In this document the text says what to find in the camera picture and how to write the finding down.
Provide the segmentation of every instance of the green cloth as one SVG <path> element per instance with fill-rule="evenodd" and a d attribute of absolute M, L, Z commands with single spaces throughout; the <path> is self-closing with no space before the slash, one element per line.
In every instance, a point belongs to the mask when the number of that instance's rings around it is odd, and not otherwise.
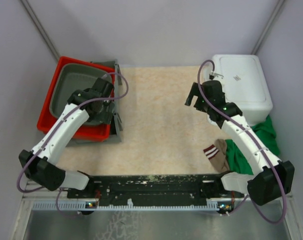
<path fill-rule="evenodd" d="M 280 150 L 276 143 L 276 132 L 273 128 L 273 123 L 270 116 L 266 118 L 265 122 L 253 126 L 252 130 L 273 154 L 279 156 Z M 228 139 L 226 140 L 226 143 L 226 157 L 230 170 L 239 174 L 253 175 L 251 166 L 233 140 Z"/>

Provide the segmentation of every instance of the metal floor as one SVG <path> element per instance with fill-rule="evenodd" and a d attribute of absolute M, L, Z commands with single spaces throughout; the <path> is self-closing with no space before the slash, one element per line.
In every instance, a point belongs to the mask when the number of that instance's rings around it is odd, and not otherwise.
<path fill-rule="evenodd" d="M 273 220 L 281 204 L 263 206 Z M 197 211 L 96 211 L 68 218 L 57 211 L 32 210 L 24 240 L 287 240 L 287 224 L 265 222 L 250 201 L 230 217 Z"/>

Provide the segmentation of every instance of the container lid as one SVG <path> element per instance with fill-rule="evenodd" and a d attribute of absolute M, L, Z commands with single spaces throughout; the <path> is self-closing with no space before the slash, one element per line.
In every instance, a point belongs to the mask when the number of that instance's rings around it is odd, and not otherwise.
<path fill-rule="evenodd" d="M 224 77 L 226 100 L 236 103 L 263 103 L 266 101 L 266 82 L 259 60 L 253 55 L 227 55 L 219 58 Z"/>

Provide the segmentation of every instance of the gray bin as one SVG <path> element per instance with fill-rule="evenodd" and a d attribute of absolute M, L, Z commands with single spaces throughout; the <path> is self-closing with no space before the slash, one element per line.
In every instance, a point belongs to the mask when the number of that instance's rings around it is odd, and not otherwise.
<path fill-rule="evenodd" d="M 119 65 L 117 60 L 114 61 L 106 61 L 106 62 L 94 62 L 95 64 L 99 64 L 102 66 L 106 66 L 109 68 L 115 69 L 115 72 L 120 73 Z M 72 95 L 75 90 L 84 90 L 87 88 L 91 88 L 95 83 L 96 79 L 102 77 L 106 74 L 105 71 L 91 67 L 85 66 L 76 63 L 66 64 L 58 77 L 50 105 L 49 111 L 50 113 L 59 118 L 62 114 L 65 105 L 67 104 L 68 98 Z M 115 78 L 114 82 L 114 95 L 119 96 L 119 85 L 122 85 L 122 79 L 120 77 Z M 122 141 L 120 136 L 120 131 L 123 130 L 122 120 L 119 115 L 119 100 L 114 101 L 114 114 L 113 119 L 110 124 L 110 134 L 109 137 L 105 140 L 108 143 L 119 143 Z M 84 125 L 97 126 L 99 123 L 97 122 L 86 122 Z M 67 147 L 77 146 L 80 144 L 89 144 L 89 143 L 97 143 L 95 141 L 90 140 L 82 140 L 82 139 L 71 139 L 67 145 Z"/>
<path fill-rule="evenodd" d="M 96 79 L 101 78 L 106 73 L 106 71 L 92 66 L 77 63 L 66 64 L 61 69 L 50 100 L 49 111 L 51 115 L 58 119 L 73 92 L 91 88 Z M 106 80 L 112 82 L 112 77 L 108 76 Z M 90 126 L 97 126 L 99 124 L 99 122 L 95 122 L 94 120 L 84 123 L 84 125 Z"/>

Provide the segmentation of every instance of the cable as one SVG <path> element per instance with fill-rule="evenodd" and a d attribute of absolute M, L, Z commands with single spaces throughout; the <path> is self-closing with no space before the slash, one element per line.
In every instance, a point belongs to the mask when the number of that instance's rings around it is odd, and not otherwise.
<path fill-rule="evenodd" d="M 42 152 L 42 150 L 46 147 L 46 145 L 48 144 L 48 142 L 52 139 L 52 137 L 54 136 L 54 134 L 57 132 L 57 130 L 59 129 L 59 127 L 63 124 L 63 122 L 71 115 L 73 114 L 76 110 L 78 110 L 79 108 L 81 108 L 82 106 L 95 102 L 95 101 L 113 101 L 113 100 L 118 100 L 121 99 L 123 97 L 125 97 L 129 91 L 129 85 L 128 82 L 126 80 L 126 78 L 117 72 L 108 72 L 106 73 L 104 76 L 102 76 L 102 79 L 105 79 L 107 76 L 111 76 L 111 75 L 116 75 L 121 77 L 125 84 L 126 84 L 126 91 L 123 95 L 121 96 L 115 96 L 115 97 L 98 97 L 98 98 L 93 98 L 87 101 L 84 101 L 83 103 L 79 104 L 78 106 L 74 107 L 69 113 L 67 113 L 65 115 L 65 117 L 62 118 L 62 120 L 56 125 L 56 127 L 52 130 L 52 132 L 50 133 L 50 135 L 47 137 L 47 139 L 43 142 L 43 144 L 41 145 L 40 149 L 38 151 L 36 151 L 36 153 L 30 158 L 30 160 L 28 160 L 28 162 L 25 164 L 25 166 L 22 168 L 22 170 L 20 171 L 17 181 L 16 181 L 16 187 L 18 189 L 18 191 L 20 191 L 21 193 L 27 194 L 27 193 L 32 193 L 35 191 L 38 191 L 40 189 L 43 189 L 44 187 L 37 187 L 31 190 L 24 190 L 21 188 L 21 180 L 22 177 L 25 173 L 25 171 L 27 170 L 27 168 L 30 166 L 30 164 L 35 160 L 35 158 Z"/>
<path fill-rule="evenodd" d="M 235 193 L 234 191 L 231 191 L 231 205 L 234 206 L 235 203 Z"/>
<path fill-rule="evenodd" d="M 95 195 L 96 208 L 98 207 L 98 203 L 100 200 L 101 200 L 101 191 L 97 190 L 96 195 Z"/>
<path fill-rule="evenodd" d="M 233 209 L 233 211 L 229 213 L 229 215 L 234 214 L 235 212 L 237 212 L 238 209 L 240 209 L 241 206 L 246 202 L 246 199 L 248 199 L 248 197 L 249 197 L 249 195 L 246 195 L 246 196 L 243 198 L 243 200 L 240 202 L 240 204 L 238 204 L 238 205 Z"/>
<path fill-rule="evenodd" d="M 268 158 L 267 154 L 265 153 L 265 150 L 262 149 L 262 146 L 260 145 L 260 143 L 255 139 L 255 137 L 249 132 L 249 131 L 246 131 L 246 129 L 240 125 L 237 121 L 235 121 L 234 119 L 232 119 L 231 117 L 229 117 L 228 115 L 226 115 L 225 113 L 223 113 L 222 111 L 220 111 L 218 108 L 216 108 L 208 99 L 207 97 L 205 96 L 204 94 L 204 91 L 203 91 L 203 88 L 202 88 L 202 85 L 201 85 L 201 72 L 202 72 L 202 69 L 204 67 L 204 65 L 206 63 L 211 63 L 212 64 L 212 69 L 213 71 L 215 70 L 215 63 L 212 61 L 212 60 L 206 60 L 204 61 L 200 67 L 199 67 L 199 70 L 198 70 L 198 74 L 197 74 L 197 83 L 198 83 L 198 89 L 199 89 L 199 92 L 201 94 L 201 96 L 203 97 L 203 99 L 206 101 L 206 103 L 212 108 L 214 109 L 217 113 L 219 113 L 221 116 L 223 116 L 224 118 L 226 118 L 227 120 L 231 121 L 233 124 L 235 124 L 237 127 L 239 127 L 241 130 L 245 131 L 247 133 L 247 135 L 252 139 L 252 141 L 255 143 L 255 145 L 258 147 L 258 149 L 260 150 L 261 154 L 263 155 L 263 157 L 266 159 L 266 162 L 268 163 L 268 165 L 270 166 L 271 168 L 271 171 L 272 173 L 274 174 L 275 178 L 276 178 L 276 181 L 278 183 L 278 186 L 280 188 L 280 193 L 281 193 L 281 198 L 282 198 L 282 201 L 283 201 L 283 208 L 282 208 L 282 213 L 281 213 L 281 217 L 277 220 L 277 221 L 272 221 L 272 220 L 269 220 L 267 217 L 264 216 L 264 214 L 261 212 L 261 210 L 258 208 L 258 206 L 256 205 L 256 203 L 254 203 L 254 201 L 252 201 L 254 207 L 256 208 L 256 210 L 258 211 L 258 213 L 261 215 L 261 217 L 266 220 L 268 223 L 270 224 L 274 224 L 274 225 L 277 225 L 277 224 L 280 224 L 281 222 L 284 221 L 285 219 L 285 216 L 286 216 L 286 212 L 287 212 L 287 200 L 286 200 L 286 194 L 285 194 L 285 191 L 284 191 L 284 187 L 283 187 L 283 184 L 282 184 L 282 181 L 275 169 L 275 167 L 273 166 L 272 162 L 270 161 L 270 159 Z"/>
<path fill-rule="evenodd" d="M 59 189 L 59 192 L 58 192 L 58 194 L 57 194 L 56 201 L 55 201 L 56 209 L 57 209 L 57 211 L 58 211 L 61 215 L 63 215 L 64 217 L 70 218 L 70 219 L 74 219 L 74 218 L 78 217 L 79 215 L 78 215 L 78 214 L 73 214 L 73 215 L 65 214 L 62 210 L 60 210 L 60 207 L 59 207 L 59 205 L 58 205 L 59 198 L 60 198 L 60 196 L 61 196 L 61 194 L 62 194 L 62 192 L 63 192 L 64 190 L 65 190 L 64 188 L 60 188 L 60 189 Z"/>

